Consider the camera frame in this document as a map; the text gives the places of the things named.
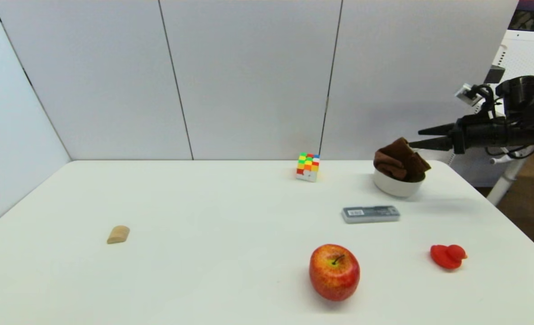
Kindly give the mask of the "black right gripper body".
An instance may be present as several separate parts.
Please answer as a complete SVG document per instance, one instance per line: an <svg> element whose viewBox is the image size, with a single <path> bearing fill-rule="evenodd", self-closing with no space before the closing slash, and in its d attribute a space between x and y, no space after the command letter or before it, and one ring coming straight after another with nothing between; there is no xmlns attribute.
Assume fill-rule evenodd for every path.
<svg viewBox="0 0 534 325"><path fill-rule="evenodd" d="M450 137L455 154L465 154L472 148L507 146L506 128L489 121L458 119Z"/></svg>

